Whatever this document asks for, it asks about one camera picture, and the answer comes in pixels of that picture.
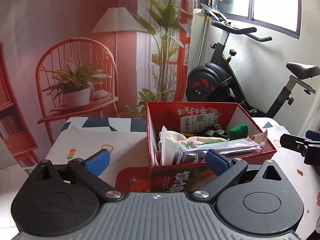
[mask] bike seat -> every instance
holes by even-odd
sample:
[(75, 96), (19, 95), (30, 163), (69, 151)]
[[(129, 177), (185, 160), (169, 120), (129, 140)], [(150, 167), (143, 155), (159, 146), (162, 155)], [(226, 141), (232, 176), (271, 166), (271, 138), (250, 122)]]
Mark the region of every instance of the bike seat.
[(314, 65), (289, 62), (286, 67), (299, 79), (306, 79), (320, 75), (320, 68)]

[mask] metal pole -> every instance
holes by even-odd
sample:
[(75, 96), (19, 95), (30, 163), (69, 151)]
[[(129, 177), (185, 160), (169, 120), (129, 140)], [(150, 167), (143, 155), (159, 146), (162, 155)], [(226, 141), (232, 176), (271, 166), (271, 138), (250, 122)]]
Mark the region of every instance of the metal pole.
[(202, 35), (202, 41), (201, 41), (201, 45), (200, 45), (200, 51), (199, 51), (199, 57), (198, 57), (198, 63), (197, 63), (197, 67), (200, 66), (201, 63), (201, 59), (202, 59), (202, 52), (203, 52), (203, 45), (204, 45), (204, 40), (205, 40), (205, 35), (207, 33), (207, 28), (208, 28), (208, 23), (209, 23), (209, 15), (206, 15), (204, 18), (204, 30), (203, 30), (203, 35)]

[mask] window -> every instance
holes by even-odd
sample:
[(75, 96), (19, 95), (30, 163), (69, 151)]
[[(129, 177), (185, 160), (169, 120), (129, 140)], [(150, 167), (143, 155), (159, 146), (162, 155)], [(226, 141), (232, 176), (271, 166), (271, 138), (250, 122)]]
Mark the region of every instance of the window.
[(301, 0), (214, 0), (213, 6), (231, 20), (300, 36)]

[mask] bike handlebar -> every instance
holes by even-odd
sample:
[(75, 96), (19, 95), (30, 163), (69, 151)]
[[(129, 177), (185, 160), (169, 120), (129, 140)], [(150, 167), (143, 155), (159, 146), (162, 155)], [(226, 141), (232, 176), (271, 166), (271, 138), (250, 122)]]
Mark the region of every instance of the bike handlebar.
[(259, 41), (259, 42), (265, 42), (265, 41), (272, 41), (272, 37), (265, 37), (265, 38), (258, 38), (250, 33), (246, 33), (245, 35), (247, 35), (248, 37), (254, 39), (255, 41)]
[(219, 29), (222, 29), (224, 31), (233, 33), (233, 34), (247, 34), (247, 33), (255, 33), (257, 31), (256, 27), (238, 29), (238, 28), (234, 28), (230, 25), (222, 24), (220, 22), (215, 22), (215, 21), (212, 21), (211, 25), (218, 27)]
[(215, 26), (219, 29), (222, 29), (224, 31), (227, 31), (229, 33), (233, 33), (233, 34), (244, 34), (252, 39), (254, 39), (255, 41), (259, 41), (259, 42), (265, 42), (265, 41), (272, 41), (272, 37), (265, 37), (265, 38), (258, 38), (250, 33), (254, 33), (257, 31), (256, 27), (249, 27), (249, 28), (244, 28), (244, 29), (239, 29), (236, 27), (232, 27), (230, 25), (226, 25), (220, 22), (216, 22), (216, 21), (212, 21), (211, 22), (212, 26)]

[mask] bookshelf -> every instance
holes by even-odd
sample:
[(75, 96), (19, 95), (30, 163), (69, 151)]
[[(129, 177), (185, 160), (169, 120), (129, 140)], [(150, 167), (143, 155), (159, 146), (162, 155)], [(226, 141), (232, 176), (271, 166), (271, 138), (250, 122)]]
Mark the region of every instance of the bookshelf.
[(20, 166), (30, 167), (38, 163), (37, 155), (34, 153), (38, 146), (13, 93), (2, 43), (0, 43), (0, 137)]

